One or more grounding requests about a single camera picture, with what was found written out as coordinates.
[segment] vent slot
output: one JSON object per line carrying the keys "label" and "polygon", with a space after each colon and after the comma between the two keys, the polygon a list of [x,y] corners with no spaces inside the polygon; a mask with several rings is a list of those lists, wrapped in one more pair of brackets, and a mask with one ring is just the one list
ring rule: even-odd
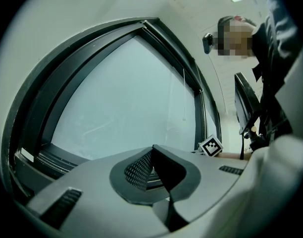
{"label": "vent slot", "polygon": [[41,220],[59,229],[66,217],[79,200],[82,192],[76,189],[68,189],[42,216]]}
{"label": "vent slot", "polygon": [[125,169],[125,178],[134,187],[146,191],[151,172],[152,162],[151,152],[149,152]]}
{"label": "vent slot", "polygon": [[219,168],[219,170],[222,170],[224,172],[228,172],[228,173],[231,173],[231,174],[239,175],[239,176],[244,171],[243,169],[236,169],[236,168],[229,167],[229,166],[222,166],[222,167]]}

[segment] window frame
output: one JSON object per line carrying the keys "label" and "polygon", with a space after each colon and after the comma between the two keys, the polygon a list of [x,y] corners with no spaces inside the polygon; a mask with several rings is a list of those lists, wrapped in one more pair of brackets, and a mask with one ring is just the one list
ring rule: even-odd
{"label": "window frame", "polygon": [[[34,187],[34,179],[24,175],[25,168],[34,170],[47,184],[88,161],[51,143],[56,125],[80,83],[97,64],[135,36],[147,41],[182,77],[185,70],[186,83],[195,93],[195,149],[207,138],[202,86],[210,91],[195,60],[178,38],[158,18],[109,22],[55,48],[38,63],[17,93],[5,124],[2,151],[11,172],[20,168],[17,178],[21,183]],[[22,149],[33,156],[33,162],[23,158]]]}

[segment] frosted glass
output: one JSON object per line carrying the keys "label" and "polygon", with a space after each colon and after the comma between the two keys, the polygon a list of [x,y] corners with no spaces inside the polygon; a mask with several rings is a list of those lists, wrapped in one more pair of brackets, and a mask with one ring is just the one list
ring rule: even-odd
{"label": "frosted glass", "polygon": [[216,126],[214,124],[214,121],[210,115],[210,113],[208,112],[208,110],[205,110],[205,114],[206,114],[206,126],[207,126],[207,135],[208,137],[210,137],[211,135],[214,135],[217,137],[216,135]]}
{"label": "frosted glass", "polygon": [[85,78],[65,107],[52,143],[93,160],[153,144],[192,151],[194,93],[140,37],[124,43]]}
{"label": "frosted glass", "polygon": [[203,95],[204,95],[204,104],[205,104],[205,109],[208,111],[208,113],[210,114],[211,118],[214,117],[215,111],[212,105],[212,102],[210,101],[209,97],[208,97],[208,92],[204,89],[203,91]]}

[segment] cable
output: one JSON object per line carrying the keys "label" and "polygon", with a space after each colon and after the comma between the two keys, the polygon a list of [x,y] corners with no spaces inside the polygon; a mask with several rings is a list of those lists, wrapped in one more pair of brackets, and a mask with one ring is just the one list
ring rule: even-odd
{"label": "cable", "polygon": [[183,111],[183,118],[182,120],[183,121],[186,121],[186,79],[185,79],[185,69],[183,69],[183,81],[184,81],[184,84],[185,84],[185,108],[184,108],[184,111]]}
{"label": "cable", "polygon": [[223,102],[224,102],[224,112],[225,112],[225,114],[226,114],[226,104],[225,104],[225,99],[224,99],[224,94],[223,94],[221,82],[220,82],[220,79],[219,79],[219,77],[218,77],[218,75],[217,75],[217,72],[216,72],[216,69],[215,69],[215,67],[214,67],[214,64],[213,64],[213,62],[212,62],[212,60],[211,60],[211,57],[210,57],[210,56],[208,56],[208,57],[209,57],[209,59],[210,59],[210,61],[211,61],[211,64],[212,64],[212,66],[213,66],[213,68],[214,68],[214,71],[215,71],[215,74],[216,74],[216,77],[217,77],[217,81],[219,82],[219,85],[220,85],[220,88],[221,88],[221,93],[222,93]]}
{"label": "cable", "polygon": [[244,159],[244,134],[242,134],[242,150],[241,150],[240,160],[243,159]]}

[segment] ceiling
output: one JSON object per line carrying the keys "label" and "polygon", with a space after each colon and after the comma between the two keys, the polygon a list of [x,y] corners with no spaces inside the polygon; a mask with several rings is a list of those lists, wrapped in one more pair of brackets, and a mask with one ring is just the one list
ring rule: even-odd
{"label": "ceiling", "polygon": [[[221,17],[239,15],[251,19],[257,25],[262,23],[267,15],[266,0],[173,0],[184,14],[199,39],[207,32],[217,31],[217,22]],[[209,54],[210,60],[218,76],[225,109],[227,114],[235,114],[234,105],[234,74],[242,72],[256,95],[260,98],[262,82],[255,81],[251,68],[258,62],[256,58],[240,60],[238,57],[218,56],[216,50]]]}

